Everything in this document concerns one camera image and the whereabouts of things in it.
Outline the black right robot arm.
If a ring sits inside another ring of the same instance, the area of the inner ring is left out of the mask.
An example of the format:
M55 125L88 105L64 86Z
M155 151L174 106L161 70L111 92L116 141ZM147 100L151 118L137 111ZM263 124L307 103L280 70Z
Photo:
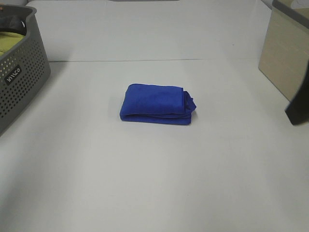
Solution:
M292 125L297 126L309 121L309 65L297 93L285 109Z

